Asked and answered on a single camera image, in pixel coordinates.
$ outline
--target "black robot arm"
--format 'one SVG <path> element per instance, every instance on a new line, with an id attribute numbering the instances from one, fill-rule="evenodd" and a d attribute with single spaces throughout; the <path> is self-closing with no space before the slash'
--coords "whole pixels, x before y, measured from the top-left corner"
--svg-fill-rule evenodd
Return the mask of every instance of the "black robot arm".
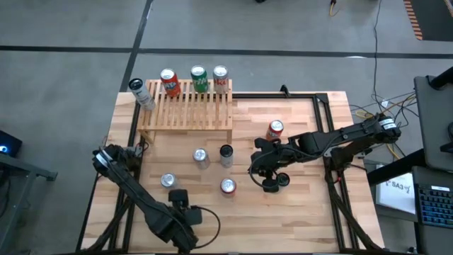
<path id="1" fill-rule="evenodd" d="M 129 170 L 138 167 L 138 157 L 133 150 L 124 150 L 121 146 L 110 144 L 104 149 L 93 152 L 93 165 L 96 171 L 115 182 L 143 211 L 149 229 L 164 242 L 173 241 L 180 253 L 189 253 L 195 248 L 198 238 L 191 225 L 202 222 L 201 211 L 188 207 L 186 190 L 171 191 L 168 195 L 173 207 L 157 202 L 129 174 Z"/>
<path id="2" fill-rule="evenodd" d="M 362 123 L 332 132 L 306 132 L 289 137 L 287 144 L 282 144 L 280 139 L 267 141 L 257 138 L 255 147 L 261 151 L 251 155 L 252 164 L 249 172 L 250 175 L 258 174 L 266 177 L 260 185 L 264 191 L 276 192 L 279 183 L 281 185 L 282 182 L 289 182 L 289 179 L 272 179 L 272 175 L 276 174 L 281 167 L 325 157 L 329 169 L 337 171 L 347 166 L 354 155 L 375 144 L 394 143 L 400 135 L 401 131 L 392 118 L 384 114 L 376 114 Z M 337 147 L 348 142 L 350 144 L 345 147 Z"/>

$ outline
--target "red soda can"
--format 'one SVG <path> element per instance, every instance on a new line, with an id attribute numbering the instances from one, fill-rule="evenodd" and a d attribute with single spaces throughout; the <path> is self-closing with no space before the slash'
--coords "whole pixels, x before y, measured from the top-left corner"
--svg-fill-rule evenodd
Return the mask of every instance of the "red soda can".
<path id="1" fill-rule="evenodd" d="M 280 137 L 283 132 L 283 123 L 279 120 L 274 120 L 269 124 L 266 139 L 271 141 Z"/>
<path id="2" fill-rule="evenodd" d="M 220 183 L 220 190 L 225 197 L 231 198 L 236 191 L 236 182 L 230 178 L 225 178 Z"/>
<path id="3" fill-rule="evenodd" d="M 175 71 L 169 68 L 165 68 L 161 72 L 161 81 L 164 85 L 167 95 L 174 97 L 179 95 L 181 92 L 181 87 L 179 86 L 178 77 L 176 76 Z"/>

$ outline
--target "wooden dish rack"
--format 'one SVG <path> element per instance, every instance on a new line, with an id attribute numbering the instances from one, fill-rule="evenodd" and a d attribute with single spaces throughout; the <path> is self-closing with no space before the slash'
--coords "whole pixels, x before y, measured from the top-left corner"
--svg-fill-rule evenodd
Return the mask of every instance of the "wooden dish rack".
<path id="1" fill-rule="evenodd" d="M 156 101 L 154 110 L 140 109 L 137 130 L 150 144 L 157 131 L 226 131 L 226 140 L 232 141 L 233 89 L 228 82 L 228 92 L 217 94 L 213 80 L 208 80 L 209 90 L 195 92 L 192 80 L 179 80 L 181 93 L 176 97 L 166 95 L 161 80 L 147 80 L 149 93 Z"/>

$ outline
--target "orange striped tape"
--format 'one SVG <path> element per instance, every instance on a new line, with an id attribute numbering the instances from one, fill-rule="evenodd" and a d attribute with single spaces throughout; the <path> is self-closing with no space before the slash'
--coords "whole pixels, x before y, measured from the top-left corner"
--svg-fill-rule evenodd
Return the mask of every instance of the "orange striped tape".
<path id="1" fill-rule="evenodd" d="M 411 22 L 413 33 L 415 34 L 415 38 L 418 40 L 423 40 L 422 30 L 418 25 L 417 17 L 415 16 L 415 12 L 412 8 L 412 3 L 409 0 L 404 0 L 404 6 L 406 7 L 406 11 L 408 13 L 409 21 Z"/>

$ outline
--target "gray floor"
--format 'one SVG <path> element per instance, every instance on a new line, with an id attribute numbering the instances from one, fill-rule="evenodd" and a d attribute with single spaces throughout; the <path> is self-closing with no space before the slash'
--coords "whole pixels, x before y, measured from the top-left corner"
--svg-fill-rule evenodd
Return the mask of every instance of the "gray floor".
<path id="1" fill-rule="evenodd" d="M 0 45 L 132 47 L 145 2 L 2 1 Z M 156 0 L 140 47 L 374 52 L 378 1 L 338 1 L 334 18 L 328 17 L 328 2 Z M 382 0 L 377 31 L 379 52 L 453 53 L 453 43 L 415 39 L 402 0 Z M 129 56 L 0 51 L 0 130 L 24 141 L 21 159 L 59 172 L 55 183 L 41 180 L 34 187 L 17 249 L 74 250 L 95 176 L 91 151 L 108 131 Z M 293 91 L 347 91 L 350 103 L 372 103 L 373 59 L 139 54 L 132 77 L 155 79 L 172 67 L 188 79 L 194 64 L 225 64 L 236 91 L 275 91 L 286 84 Z M 439 74 L 451 65 L 441 59 L 378 59 L 377 93 L 391 98 L 412 91 L 414 76 Z M 418 119 L 406 115 L 410 125 L 398 144 L 407 154 L 422 142 Z M 392 160 L 385 147 L 367 158 Z M 44 198 L 34 204 L 38 196 Z M 386 247 L 404 251 L 415 244 L 410 222 L 384 216 L 379 222 Z"/>

